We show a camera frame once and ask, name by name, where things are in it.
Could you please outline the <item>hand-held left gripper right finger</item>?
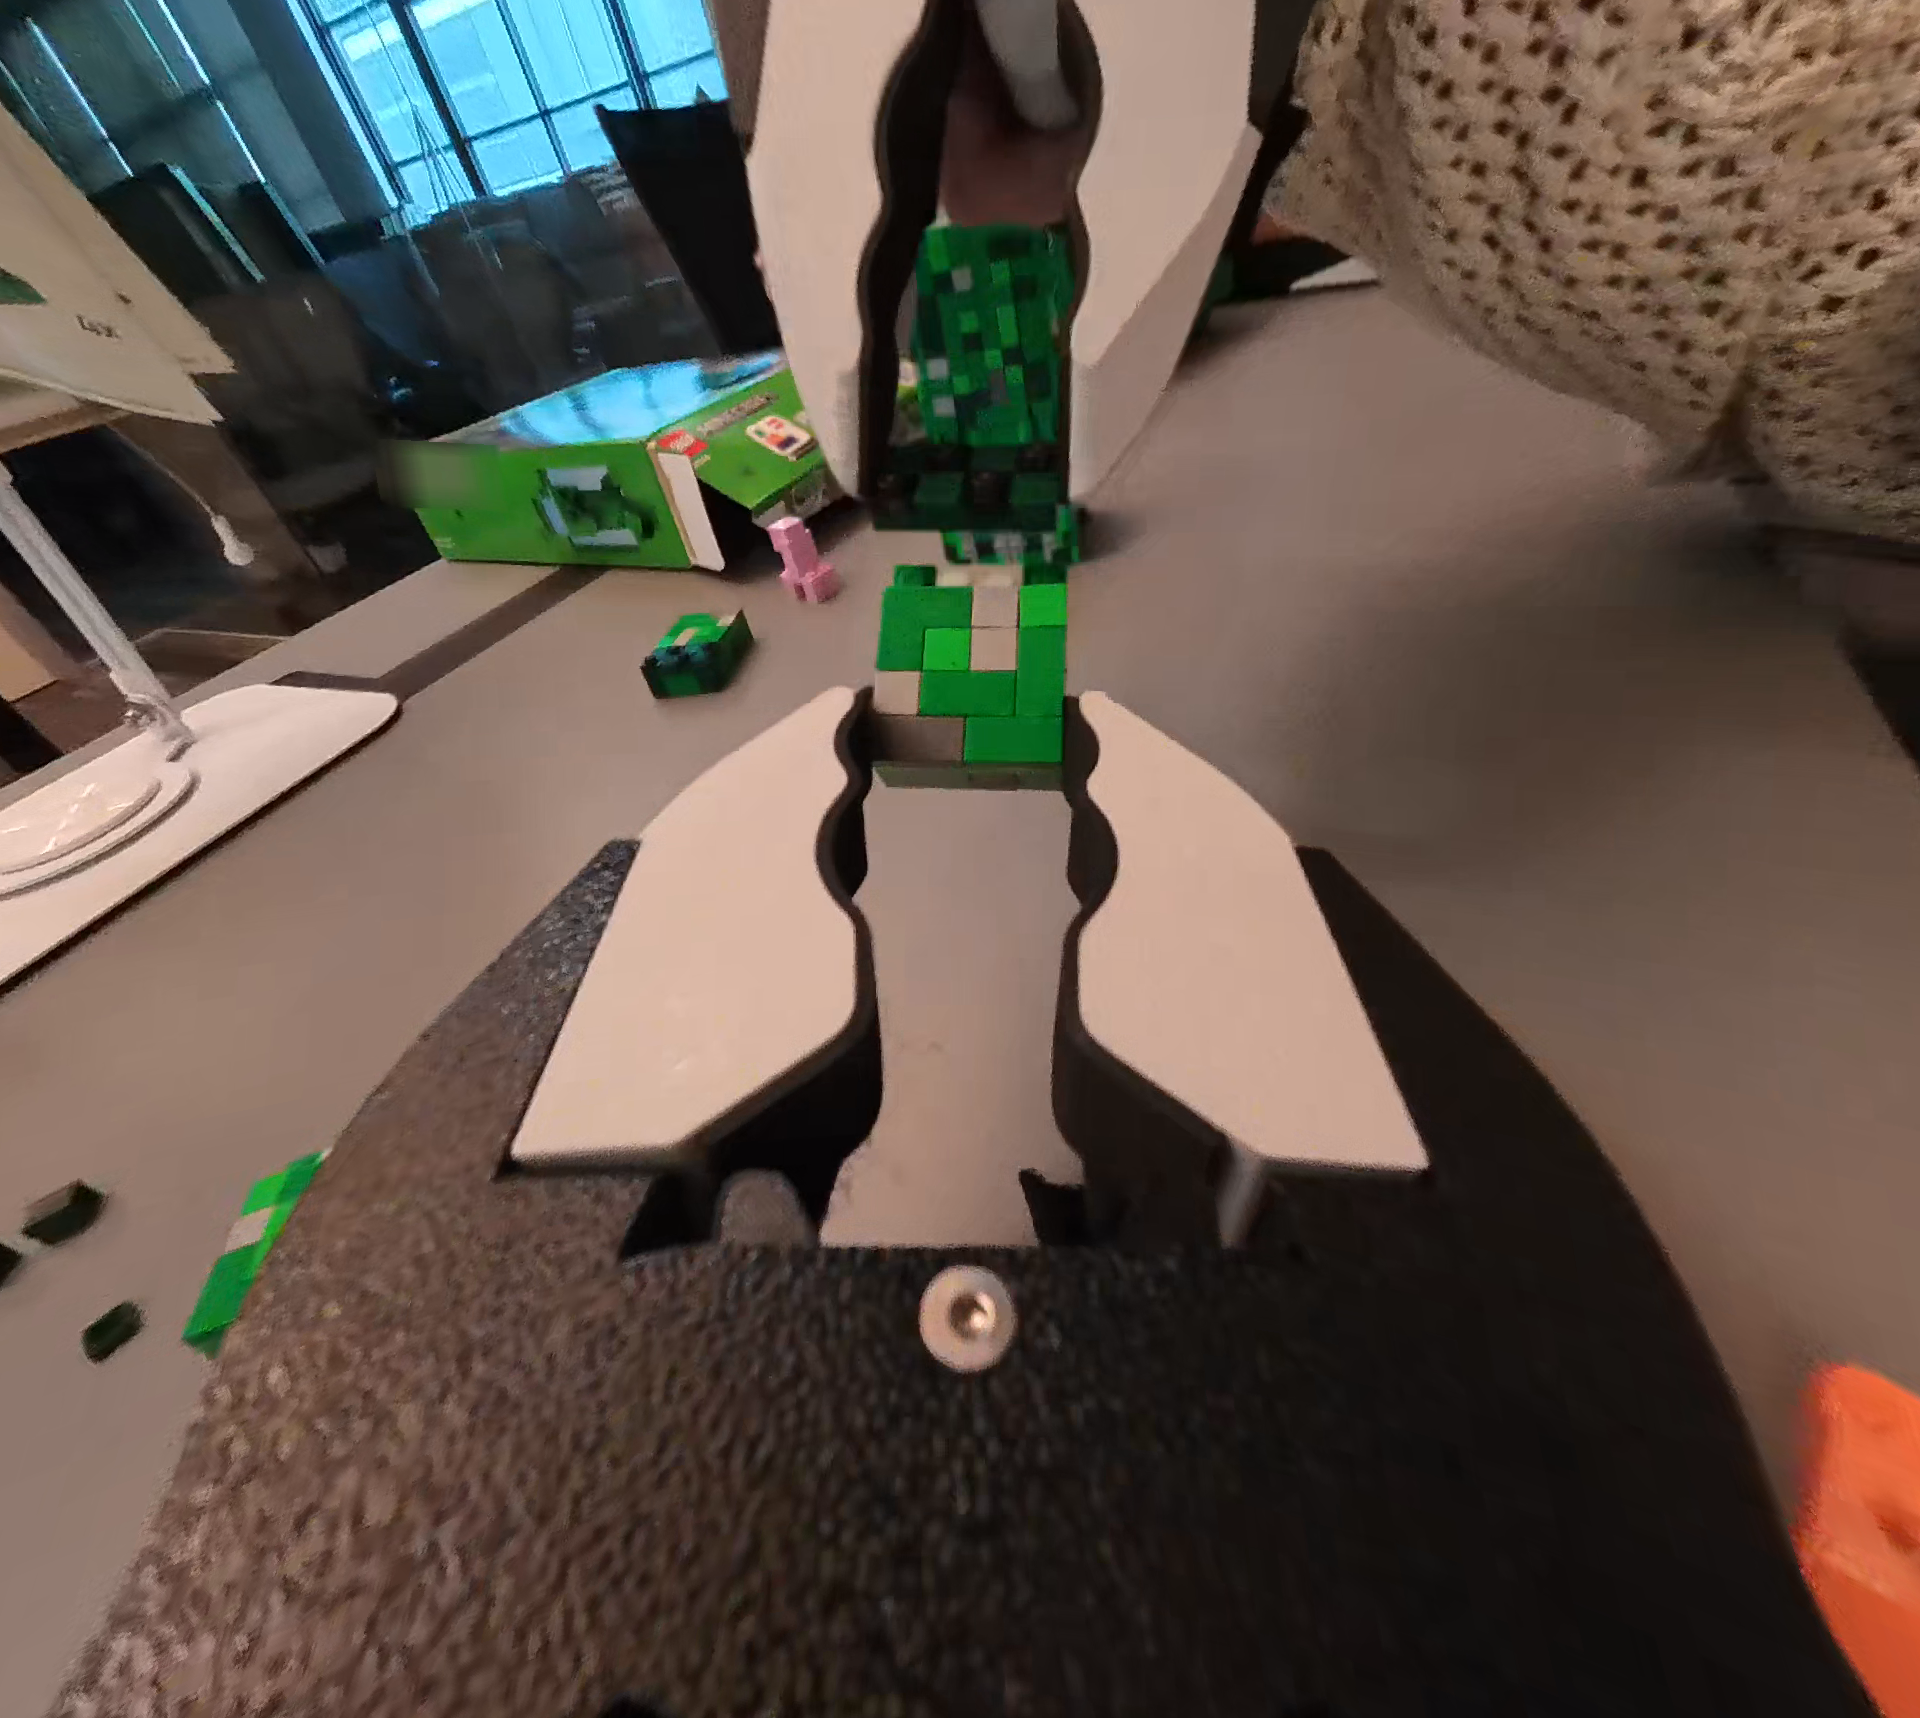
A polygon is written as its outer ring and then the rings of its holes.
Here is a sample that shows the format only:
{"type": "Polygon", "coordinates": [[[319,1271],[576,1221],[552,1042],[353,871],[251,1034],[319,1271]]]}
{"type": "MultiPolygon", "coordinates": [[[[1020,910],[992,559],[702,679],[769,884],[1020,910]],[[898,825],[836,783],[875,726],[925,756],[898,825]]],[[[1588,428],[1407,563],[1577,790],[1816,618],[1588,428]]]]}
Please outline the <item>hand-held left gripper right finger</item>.
{"type": "Polygon", "coordinates": [[[1069,697],[1055,1236],[1239,1250],[1292,1182],[1430,1178],[1286,825],[1113,694],[1069,697]]]}

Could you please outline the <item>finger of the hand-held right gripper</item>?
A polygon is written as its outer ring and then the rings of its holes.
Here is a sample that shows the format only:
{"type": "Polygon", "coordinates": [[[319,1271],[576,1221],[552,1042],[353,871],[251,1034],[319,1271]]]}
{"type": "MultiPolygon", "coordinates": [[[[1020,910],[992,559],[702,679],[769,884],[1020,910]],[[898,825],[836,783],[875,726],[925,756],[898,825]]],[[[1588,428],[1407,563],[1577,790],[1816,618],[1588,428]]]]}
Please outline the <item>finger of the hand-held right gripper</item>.
{"type": "Polygon", "coordinates": [[[1099,73],[1069,333],[1069,497],[1083,506],[1156,409],[1255,165],[1259,0],[1069,2],[1099,73]]]}
{"type": "Polygon", "coordinates": [[[873,495],[930,209],[900,125],[941,0],[769,0],[747,176],[781,348],[839,487],[873,495]]]}

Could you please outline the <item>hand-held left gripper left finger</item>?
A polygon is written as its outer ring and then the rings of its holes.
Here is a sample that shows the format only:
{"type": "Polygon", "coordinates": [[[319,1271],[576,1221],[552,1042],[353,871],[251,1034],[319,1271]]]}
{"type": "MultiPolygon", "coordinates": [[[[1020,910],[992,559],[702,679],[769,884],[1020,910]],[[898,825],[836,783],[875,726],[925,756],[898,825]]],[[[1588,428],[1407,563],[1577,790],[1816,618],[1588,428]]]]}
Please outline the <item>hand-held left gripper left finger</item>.
{"type": "Polygon", "coordinates": [[[822,1218],[880,1114],[858,748],[830,686],[689,783],[632,866],[510,1140],[529,1173],[783,1175],[822,1218]]]}

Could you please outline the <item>green pixel lego creeper body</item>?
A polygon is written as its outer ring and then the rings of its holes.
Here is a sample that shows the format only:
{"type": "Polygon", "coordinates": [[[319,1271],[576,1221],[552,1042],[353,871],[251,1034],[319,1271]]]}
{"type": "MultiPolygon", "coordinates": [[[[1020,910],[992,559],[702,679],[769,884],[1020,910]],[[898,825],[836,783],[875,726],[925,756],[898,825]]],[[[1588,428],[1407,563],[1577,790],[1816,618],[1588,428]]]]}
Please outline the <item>green pixel lego creeper body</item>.
{"type": "Polygon", "coordinates": [[[963,563],[1081,559],[1066,444],[1072,300],[1056,225],[925,229],[897,416],[869,494],[877,530],[934,533],[963,563]]]}

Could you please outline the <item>green lego leg block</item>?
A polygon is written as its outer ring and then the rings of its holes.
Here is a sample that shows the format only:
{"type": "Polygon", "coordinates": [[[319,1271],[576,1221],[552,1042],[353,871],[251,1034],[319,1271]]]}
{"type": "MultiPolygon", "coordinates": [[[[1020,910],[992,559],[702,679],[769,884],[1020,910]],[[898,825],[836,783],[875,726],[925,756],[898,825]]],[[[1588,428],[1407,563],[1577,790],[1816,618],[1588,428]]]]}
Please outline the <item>green lego leg block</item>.
{"type": "Polygon", "coordinates": [[[328,1147],[300,1154],[252,1179],[240,1214],[204,1274],[202,1288],[182,1330],[182,1344],[213,1359],[248,1302],[279,1236],[330,1155],[328,1147]]]}
{"type": "Polygon", "coordinates": [[[892,567],[867,743],[900,790],[1052,792],[1066,737],[1069,574],[1046,563],[892,567]]]}

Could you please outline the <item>person's right forearm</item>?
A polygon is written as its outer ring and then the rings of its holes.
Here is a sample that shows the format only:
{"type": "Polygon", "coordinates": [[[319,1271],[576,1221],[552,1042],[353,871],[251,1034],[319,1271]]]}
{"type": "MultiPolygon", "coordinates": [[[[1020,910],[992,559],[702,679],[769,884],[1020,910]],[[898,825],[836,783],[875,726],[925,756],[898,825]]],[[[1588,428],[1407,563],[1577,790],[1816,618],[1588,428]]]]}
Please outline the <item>person's right forearm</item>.
{"type": "Polygon", "coordinates": [[[1270,209],[1658,467],[1916,544],[1918,0],[1318,0],[1270,209]]]}

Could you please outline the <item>green lego block dark studs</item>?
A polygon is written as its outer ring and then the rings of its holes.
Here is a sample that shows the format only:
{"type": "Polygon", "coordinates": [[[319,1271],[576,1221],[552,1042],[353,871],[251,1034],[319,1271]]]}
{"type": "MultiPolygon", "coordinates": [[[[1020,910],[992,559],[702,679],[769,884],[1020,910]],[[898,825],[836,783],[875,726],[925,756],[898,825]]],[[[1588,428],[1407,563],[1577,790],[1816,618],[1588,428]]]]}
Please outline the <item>green lego block dark studs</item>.
{"type": "Polygon", "coordinates": [[[732,686],[754,645],[744,609],[686,611],[644,654],[640,675],[656,699],[712,697],[732,686]]]}

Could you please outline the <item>pink lego pig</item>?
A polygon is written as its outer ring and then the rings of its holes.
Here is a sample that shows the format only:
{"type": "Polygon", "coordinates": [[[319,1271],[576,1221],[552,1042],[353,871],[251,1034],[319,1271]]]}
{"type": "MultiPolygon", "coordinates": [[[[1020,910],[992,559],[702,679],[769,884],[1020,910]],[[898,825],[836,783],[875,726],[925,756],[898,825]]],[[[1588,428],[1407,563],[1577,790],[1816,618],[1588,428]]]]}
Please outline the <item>pink lego pig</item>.
{"type": "Polygon", "coordinates": [[[836,565],[801,516],[770,521],[766,538],[781,558],[781,584],[798,601],[824,603],[841,594],[842,577],[836,565]]]}

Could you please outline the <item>green lego set box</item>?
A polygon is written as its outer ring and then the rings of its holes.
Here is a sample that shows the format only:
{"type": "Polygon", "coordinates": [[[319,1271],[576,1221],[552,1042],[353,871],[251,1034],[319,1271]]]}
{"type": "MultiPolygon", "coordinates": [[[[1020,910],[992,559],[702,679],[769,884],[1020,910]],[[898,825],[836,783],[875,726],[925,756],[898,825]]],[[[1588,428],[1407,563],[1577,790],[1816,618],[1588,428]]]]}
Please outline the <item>green lego set box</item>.
{"type": "Polygon", "coordinates": [[[845,497],[776,348],[607,370],[395,437],[381,487],[449,562],[710,574],[845,497]]]}

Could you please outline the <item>black panel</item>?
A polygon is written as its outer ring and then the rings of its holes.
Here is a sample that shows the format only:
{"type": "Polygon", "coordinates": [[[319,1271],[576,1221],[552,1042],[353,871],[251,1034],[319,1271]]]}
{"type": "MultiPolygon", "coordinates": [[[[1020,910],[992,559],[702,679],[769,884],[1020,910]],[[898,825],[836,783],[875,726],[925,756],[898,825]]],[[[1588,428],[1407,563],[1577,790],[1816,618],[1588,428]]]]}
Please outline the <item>black panel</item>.
{"type": "Polygon", "coordinates": [[[723,351],[778,349],[783,331],[759,264],[748,162],[730,99],[598,104],[594,115],[723,351]]]}

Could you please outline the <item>white desk lamp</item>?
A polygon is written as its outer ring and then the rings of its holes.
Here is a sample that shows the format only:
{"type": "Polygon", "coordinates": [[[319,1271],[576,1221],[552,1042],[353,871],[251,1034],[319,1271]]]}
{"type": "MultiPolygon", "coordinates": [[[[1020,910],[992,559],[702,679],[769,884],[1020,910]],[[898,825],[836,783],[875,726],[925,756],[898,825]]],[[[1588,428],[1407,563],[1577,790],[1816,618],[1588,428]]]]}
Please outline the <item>white desk lamp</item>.
{"type": "Polygon", "coordinates": [[[4,806],[3,984],[15,986],[386,731],[400,697],[324,678],[180,706],[11,473],[3,526],[124,703],[118,741],[4,806]]]}

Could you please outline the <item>white poster board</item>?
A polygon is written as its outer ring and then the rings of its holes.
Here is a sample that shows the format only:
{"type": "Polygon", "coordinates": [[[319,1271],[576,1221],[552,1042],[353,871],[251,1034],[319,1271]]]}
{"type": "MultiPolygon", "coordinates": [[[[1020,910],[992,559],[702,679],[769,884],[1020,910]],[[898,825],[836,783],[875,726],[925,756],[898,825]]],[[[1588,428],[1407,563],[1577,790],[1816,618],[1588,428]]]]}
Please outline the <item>white poster board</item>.
{"type": "Polygon", "coordinates": [[[35,136],[3,113],[4,448],[126,416],[214,426],[235,366],[35,136]]]}

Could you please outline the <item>orange brick separator tool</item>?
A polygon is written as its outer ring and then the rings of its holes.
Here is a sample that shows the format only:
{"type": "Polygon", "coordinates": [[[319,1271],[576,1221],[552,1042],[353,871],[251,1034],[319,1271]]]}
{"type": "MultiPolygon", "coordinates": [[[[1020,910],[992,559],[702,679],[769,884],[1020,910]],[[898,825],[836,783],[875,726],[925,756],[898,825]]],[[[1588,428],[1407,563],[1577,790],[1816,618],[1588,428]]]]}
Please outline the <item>orange brick separator tool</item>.
{"type": "Polygon", "coordinates": [[[1918,1712],[1918,1396],[1857,1364],[1823,1364],[1805,1391],[1792,1544],[1869,1698],[1918,1712]]]}

